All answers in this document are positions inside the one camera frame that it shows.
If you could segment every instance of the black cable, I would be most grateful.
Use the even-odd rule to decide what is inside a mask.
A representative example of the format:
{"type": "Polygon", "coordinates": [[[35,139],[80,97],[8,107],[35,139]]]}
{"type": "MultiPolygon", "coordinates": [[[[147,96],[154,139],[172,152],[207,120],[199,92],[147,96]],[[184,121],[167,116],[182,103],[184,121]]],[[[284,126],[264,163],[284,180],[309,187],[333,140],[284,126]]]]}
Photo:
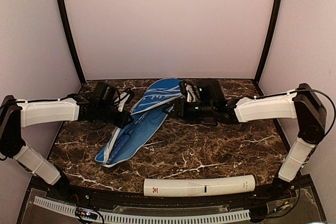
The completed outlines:
{"type": "Polygon", "coordinates": [[[298,179],[298,180],[299,180],[298,199],[295,201],[295,204],[292,205],[292,207],[291,207],[287,212],[285,212],[283,215],[279,215],[279,216],[270,216],[270,215],[272,215],[272,214],[275,214],[277,211],[276,211],[276,212],[272,211],[272,212],[270,212],[270,213],[268,213],[268,214],[266,214],[266,215],[263,215],[263,216],[251,216],[251,215],[250,215],[251,219],[275,219],[275,218],[281,218],[281,217],[286,216],[286,215],[289,214],[290,212],[292,212],[293,209],[297,206],[297,204],[298,204],[298,202],[299,202],[299,200],[300,200],[300,195],[301,195],[301,192],[300,192],[300,190],[301,190],[301,185],[300,185],[300,175],[299,175],[299,179],[298,179]]]}
{"type": "Polygon", "coordinates": [[[78,211],[78,207],[76,206],[76,211],[75,211],[75,216],[76,216],[76,220],[79,222],[79,223],[82,223],[82,224],[88,224],[88,223],[93,223],[93,221],[86,221],[86,220],[83,220],[81,215],[77,215],[76,212],[78,211]]]}
{"type": "Polygon", "coordinates": [[[60,99],[39,99],[39,100],[14,100],[13,102],[7,102],[3,105],[0,106],[0,110],[3,109],[4,107],[7,106],[12,106],[12,105],[17,105],[18,103],[32,103],[32,102],[57,102],[57,101],[63,101],[67,98],[71,98],[74,95],[78,95],[78,94],[69,94],[66,97],[60,98],[60,99]]]}
{"type": "Polygon", "coordinates": [[[99,127],[96,127],[96,128],[93,128],[92,126],[89,127],[89,130],[92,130],[92,131],[97,131],[97,130],[101,130],[102,128],[105,128],[106,126],[108,125],[108,123],[105,123],[104,125],[102,126],[99,126],[99,127]]]}
{"type": "Polygon", "coordinates": [[[271,199],[271,196],[267,197],[247,197],[247,199],[252,199],[252,200],[266,200],[266,199],[271,199]]]}
{"type": "MultiPolygon", "coordinates": [[[[57,197],[59,197],[61,200],[65,201],[65,202],[68,202],[68,201],[65,200],[62,196],[60,196],[55,190],[52,190],[52,193],[55,194],[57,197]]],[[[89,210],[91,210],[91,211],[96,212],[96,213],[100,216],[102,224],[105,224],[104,217],[103,217],[103,215],[102,215],[99,211],[94,210],[94,209],[92,209],[92,208],[89,208],[88,206],[81,205],[81,204],[79,203],[79,199],[78,199],[78,197],[77,197],[76,208],[78,208],[78,207],[82,207],[82,208],[89,209],[89,210]]]]}
{"type": "MultiPolygon", "coordinates": [[[[331,125],[330,125],[329,129],[324,134],[324,137],[326,137],[329,134],[329,132],[331,131],[331,129],[333,128],[333,126],[335,124],[335,121],[336,121],[336,106],[335,106],[334,102],[332,101],[332,99],[326,93],[323,93],[322,91],[317,90],[317,89],[297,89],[297,90],[290,91],[289,93],[293,94],[293,93],[301,93],[301,92],[315,92],[315,93],[319,93],[319,94],[323,95],[325,98],[327,98],[330,101],[330,103],[331,103],[331,105],[333,107],[333,110],[334,110],[334,118],[333,118],[333,120],[331,122],[331,125]]],[[[255,99],[256,100],[260,100],[260,99],[264,99],[264,98],[277,97],[277,96],[286,95],[286,94],[288,94],[288,92],[277,93],[277,94],[270,94],[270,95],[262,95],[260,97],[256,97],[255,99]]]]}
{"type": "Polygon", "coordinates": [[[334,118],[333,118],[333,120],[331,122],[331,125],[330,125],[329,129],[324,134],[324,137],[326,137],[329,134],[329,132],[331,131],[331,129],[333,128],[333,126],[335,124],[335,121],[336,121],[336,106],[335,106],[334,102],[332,101],[332,99],[327,94],[323,93],[320,90],[316,90],[316,89],[293,90],[293,91],[291,91],[289,93],[293,94],[293,93],[301,93],[301,92],[315,92],[315,93],[319,93],[319,94],[323,95],[324,97],[326,97],[330,101],[330,103],[331,103],[331,105],[333,107],[333,110],[334,110],[334,118]]]}
{"type": "Polygon", "coordinates": [[[115,106],[118,106],[119,105],[119,103],[120,103],[120,101],[121,101],[121,97],[120,97],[120,91],[117,89],[117,88],[115,88],[115,87],[112,87],[111,86],[111,88],[117,93],[117,97],[116,98],[114,98],[112,101],[113,101],[113,104],[115,105],[115,106]]]}
{"type": "Polygon", "coordinates": [[[125,90],[123,91],[123,92],[126,93],[126,95],[124,95],[124,96],[120,99],[119,102],[121,102],[122,100],[124,100],[124,99],[126,99],[126,98],[128,97],[128,95],[129,95],[129,91],[130,91],[130,89],[125,89],[125,90]]]}

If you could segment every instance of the white wall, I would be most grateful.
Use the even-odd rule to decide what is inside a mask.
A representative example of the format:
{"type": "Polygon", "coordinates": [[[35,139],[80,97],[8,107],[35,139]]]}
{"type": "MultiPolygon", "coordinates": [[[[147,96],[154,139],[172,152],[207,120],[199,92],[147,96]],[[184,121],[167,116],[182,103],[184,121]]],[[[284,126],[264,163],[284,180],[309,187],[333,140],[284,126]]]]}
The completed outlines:
{"type": "MultiPolygon", "coordinates": [[[[282,0],[277,28],[260,86],[266,94],[296,88],[306,82],[336,102],[336,0],[282,0]]],[[[328,122],[332,120],[332,107],[328,122]]],[[[281,120],[290,140],[298,128],[281,120]]],[[[336,223],[336,131],[319,145],[303,169],[310,173],[328,221],[336,223]]]]}
{"type": "Polygon", "coordinates": [[[87,79],[253,78],[273,0],[66,0],[87,79]]]}
{"type": "MultiPolygon", "coordinates": [[[[56,98],[80,83],[67,47],[56,0],[0,0],[0,99],[56,98]]],[[[23,130],[47,155],[59,123],[23,130]]],[[[16,223],[30,175],[16,162],[0,162],[0,223],[16,223]]]]}

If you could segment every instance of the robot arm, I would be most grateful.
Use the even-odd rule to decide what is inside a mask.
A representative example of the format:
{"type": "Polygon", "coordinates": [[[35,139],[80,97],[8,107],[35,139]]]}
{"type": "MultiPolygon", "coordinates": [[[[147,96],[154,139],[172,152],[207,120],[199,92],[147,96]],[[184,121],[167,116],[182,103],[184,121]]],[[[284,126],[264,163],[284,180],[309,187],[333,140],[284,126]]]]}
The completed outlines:
{"type": "Polygon", "coordinates": [[[7,96],[0,107],[0,153],[18,161],[61,194],[65,190],[63,196],[67,197],[68,178],[22,139],[21,128],[48,122],[95,120],[123,128],[133,122],[130,112],[123,107],[134,93],[127,90],[114,97],[115,92],[115,88],[99,82],[86,97],[71,94],[62,99],[26,101],[7,96]]]}
{"type": "Polygon", "coordinates": [[[204,124],[236,124],[259,119],[292,118],[299,123],[298,138],[294,142],[278,177],[291,182],[299,169],[325,136],[327,112],[310,86],[264,97],[244,97],[225,100],[218,81],[203,80],[194,86],[181,82],[183,98],[173,102],[170,115],[183,119],[198,119],[204,124]]]}

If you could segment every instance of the cable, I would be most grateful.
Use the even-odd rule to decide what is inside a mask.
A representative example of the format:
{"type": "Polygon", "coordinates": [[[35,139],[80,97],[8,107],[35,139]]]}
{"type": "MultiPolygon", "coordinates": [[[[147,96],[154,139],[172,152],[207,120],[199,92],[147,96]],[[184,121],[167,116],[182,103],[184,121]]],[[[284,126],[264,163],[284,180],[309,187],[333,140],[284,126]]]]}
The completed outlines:
{"type": "Polygon", "coordinates": [[[105,128],[107,125],[108,125],[108,123],[105,123],[104,125],[96,127],[96,128],[93,128],[92,126],[90,126],[89,130],[92,130],[92,131],[101,130],[102,128],[105,128]]]}
{"type": "Polygon", "coordinates": [[[74,95],[79,94],[69,94],[66,97],[60,98],[60,99],[39,99],[39,100],[12,100],[12,102],[7,102],[0,106],[0,110],[7,106],[17,105],[18,103],[32,103],[32,102],[57,102],[57,101],[63,101],[65,99],[71,98],[74,95]]]}
{"type": "MultiPolygon", "coordinates": [[[[326,93],[323,93],[322,91],[317,90],[317,89],[297,89],[297,90],[290,91],[289,94],[301,93],[301,92],[315,92],[315,93],[319,93],[319,94],[323,95],[324,97],[326,97],[330,101],[330,103],[331,103],[331,105],[333,107],[333,110],[334,110],[334,118],[333,118],[333,120],[331,122],[331,125],[330,125],[329,129],[324,134],[324,137],[326,137],[329,134],[329,132],[331,131],[331,129],[333,128],[333,126],[335,124],[335,121],[336,121],[336,106],[335,106],[334,102],[332,101],[332,99],[326,93]]],[[[263,98],[276,97],[276,96],[279,96],[279,95],[286,95],[286,94],[288,94],[288,92],[277,93],[277,94],[270,94],[270,95],[262,95],[260,97],[256,97],[255,99],[259,100],[259,99],[263,99],[263,98]]]]}
{"type": "Polygon", "coordinates": [[[335,106],[334,102],[332,101],[332,99],[331,99],[327,94],[323,93],[323,92],[320,91],[320,90],[316,90],[316,89],[293,90],[293,91],[291,91],[291,92],[289,92],[289,93],[290,93],[290,94],[293,94],[293,93],[301,93],[301,92],[315,92],[315,93],[319,93],[319,94],[323,95],[324,97],[326,97],[326,98],[330,101],[330,103],[331,103],[331,105],[332,105],[332,108],[333,108],[333,110],[334,110],[334,118],[333,118],[333,120],[332,120],[332,122],[331,122],[331,125],[330,125],[329,129],[328,129],[328,130],[326,131],[326,133],[324,134],[324,137],[326,137],[326,136],[329,134],[329,132],[331,131],[331,129],[333,128],[333,126],[334,126],[334,124],[335,124],[335,121],[336,121],[336,106],[335,106]]]}
{"type": "Polygon", "coordinates": [[[121,94],[120,94],[119,90],[117,90],[117,89],[115,89],[115,90],[117,91],[118,96],[113,99],[113,105],[118,106],[122,100],[124,100],[125,98],[127,98],[129,96],[129,92],[131,91],[131,89],[127,88],[127,89],[123,90],[122,93],[124,93],[124,92],[126,93],[126,95],[124,95],[123,97],[121,97],[121,94]]]}
{"type": "Polygon", "coordinates": [[[290,191],[290,190],[287,190],[288,192],[289,192],[289,194],[290,194],[290,200],[292,200],[293,199],[293,194],[292,194],[292,192],[290,191]]]}
{"type": "MultiPolygon", "coordinates": [[[[57,197],[59,197],[61,200],[67,202],[67,200],[65,200],[62,196],[60,196],[60,195],[57,193],[57,191],[52,190],[52,193],[55,194],[57,197]]],[[[79,203],[78,195],[77,195],[77,194],[74,194],[73,196],[75,196],[76,199],[77,199],[76,209],[77,209],[78,207],[83,207],[83,208],[85,208],[85,209],[89,209],[89,210],[91,210],[91,211],[96,212],[96,213],[100,216],[102,224],[105,224],[104,217],[103,217],[103,215],[102,215],[99,211],[94,210],[94,209],[92,209],[92,208],[88,208],[88,206],[81,205],[81,204],[79,203]]],[[[86,222],[81,222],[81,223],[84,223],[84,224],[88,223],[87,220],[83,220],[80,216],[79,216],[79,218],[80,218],[82,221],[86,221],[86,222]]]]}
{"type": "Polygon", "coordinates": [[[298,202],[300,201],[300,195],[301,195],[301,192],[300,192],[300,190],[301,190],[301,185],[300,185],[300,175],[299,175],[299,179],[298,179],[298,181],[299,181],[298,199],[296,200],[295,204],[293,204],[292,207],[291,207],[287,212],[285,212],[283,215],[280,215],[280,216],[270,216],[270,215],[275,214],[276,212],[278,212],[278,210],[280,210],[282,207],[284,207],[284,206],[281,206],[281,207],[277,207],[277,208],[275,209],[275,211],[272,211],[272,212],[270,212],[270,213],[268,213],[268,214],[266,214],[266,215],[263,215],[263,216],[251,216],[251,215],[250,215],[251,219],[275,219],[275,218],[281,218],[281,217],[286,216],[286,215],[289,214],[290,212],[292,212],[293,209],[297,206],[298,202]]]}
{"type": "Polygon", "coordinates": [[[117,97],[114,98],[112,101],[113,101],[113,104],[114,104],[115,106],[118,106],[119,103],[120,103],[120,101],[121,101],[120,91],[119,91],[117,88],[112,87],[112,86],[110,86],[110,88],[112,88],[112,89],[117,93],[117,97]]]}
{"type": "Polygon", "coordinates": [[[266,199],[271,199],[271,196],[268,196],[268,197],[247,197],[247,199],[252,199],[252,200],[266,200],[266,199]]]}

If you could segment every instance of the black frame edge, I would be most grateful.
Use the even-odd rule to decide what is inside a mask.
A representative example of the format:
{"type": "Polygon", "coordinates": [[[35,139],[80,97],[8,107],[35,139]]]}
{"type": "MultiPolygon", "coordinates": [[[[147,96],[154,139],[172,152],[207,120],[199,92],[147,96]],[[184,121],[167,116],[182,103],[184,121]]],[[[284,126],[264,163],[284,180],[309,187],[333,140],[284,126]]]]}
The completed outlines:
{"type": "MultiPolygon", "coordinates": [[[[252,80],[252,83],[253,83],[254,87],[257,89],[259,95],[264,95],[263,91],[259,87],[258,82],[256,80],[252,80]]],[[[286,137],[279,121],[278,121],[278,119],[273,119],[273,124],[274,124],[275,128],[277,129],[277,131],[278,131],[278,133],[279,133],[279,135],[280,135],[280,137],[281,137],[281,139],[284,143],[284,146],[285,146],[287,152],[289,152],[290,145],[289,145],[288,139],[287,139],[287,137],[286,137]]]]}
{"type": "Polygon", "coordinates": [[[62,24],[63,24],[64,33],[67,38],[70,54],[72,57],[72,61],[74,62],[73,64],[75,65],[75,69],[76,69],[77,76],[78,76],[80,83],[84,84],[86,80],[84,77],[83,69],[79,62],[78,54],[77,54],[75,43],[74,43],[74,38],[72,37],[69,19],[67,15],[67,10],[65,7],[65,2],[64,0],[57,0],[57,3],[58,3],[58,9],[59,9],[59,13],[61,16],[62,24]]]}
{"type": "MultiPolygon", "coordinates": [[[[124,79],[88,79],[86,81],[126,81],[126,80],[160,80],[160,79],[165,79],[165,78],[176,78],[176,79],[181,79],[181,80],[186,80],[186,79],[196,79],[196,80],[206,80],[208,78],[180,78],[180,77],[161,77],[161,78],[124,78],[124,79]]],[[[251,78],[210,78],[214,80],[248,80],[248,81],[253,81],[251,78]]]]}
{"type": "Polygon", "coordinates": [[[17,220],[16,220],[16,224],[21,224],[22,223],[22,219],[23,219],[23,215],[25,213],[26,207],[27,207],[29,195],[30,195],[30,182],[29,182],[28,188],[26,190],[25,197],[23,198],[23,201],[22,201],[22,204],[21,204],[21,207],[20,207],[20,211],[19,211],[19,215],[18,215],[17,220]]]}
{"type": "Polygon", "coordinates": [[[280,3],[281,3],[281,0],[274,0],[274,2],[273,2],[271,18],[270,18],[270,21],[269,21],[269,26],[268,26],[268,30],[267,30],[267,35],[266,35],[266,39],[265,39],[263,52],[261,53],[258,69],[257,69],[256,75],[254,77],[254,80],[257,83],[259,83],[259,81],[261,79],[261,76],[263,74],[265,65],[266,65],[267,57],[268,57],[268,54],[269,54],[269,49],[271,47],[275,27],[276,27],[276,24],[277,24],[277,19],[278,19],[279,10],[280,10],[280,3]]]}
{"type": "MultiPolygon", "coordinates": [[[[296,189],[310,186],[314,195],[314,198],[317,203],[318,211],[322,221],[326,221],[325,213],[323,211],[322,205],[320,204],[320,199],[317,195],[314,183],[311,179],[310,174],[300,175],[300,179],[296,177],[291,183],[296,189]]],[[[268,190],[271,184],[256,186],[255,193],[259,194],[262,191],[268,190]]],[[[29,196],[30,190],[32,188],[45,191],[47,193],[47,197],[63,200],[59,198],[57,195],[54,195],[52,192],[48,191],[45,182],[38,178],[33,177],[29,183],[28,191],[26,192],[27,196],[29,196]]],[[[115,206],[133,206],[133,207],[144,207],[144,208],[175,208],[176,198],[152,198],[152,197],[143,197],[142,194],[139,193],[121,193],[117,191],[109,191],[109,190],[101,190],[101,189],[92,189],[85,188],[81,186],[72,186],[73,189],[76,190],[78,197],[83,200],[82,204],[88,206],[92,209],[105,209],[112,210],[115,206]]],[[[254,199],[248,199],[247,197],[252,195],[254,192],[245,193],[245,194],[235,194],[235,195],[222,195],[222,196],[210,196],[210,197],[195,197],[195,198],[180,198],[182,201],[187,200],[182,203],[180,207],[209,207],[209,206],[219,206],[226,205],[230,203],[230,208],[241,208],[244,209],[252,209],[263,206],[269,199],[265,199],[265,201],[256,202],[254,199]]],[[[289,194],[283,195],[281,198],[289,197],[289,194]]],[[[25,198],[22,208],[25,208],[27,204],[28,197],[25,198]]],[[[69,203],[76,203],[76,199],[71,200],[63,200],[69,203]]],[[[23,211],[20,212],[19,220],[22,219],[23,211]]]]}

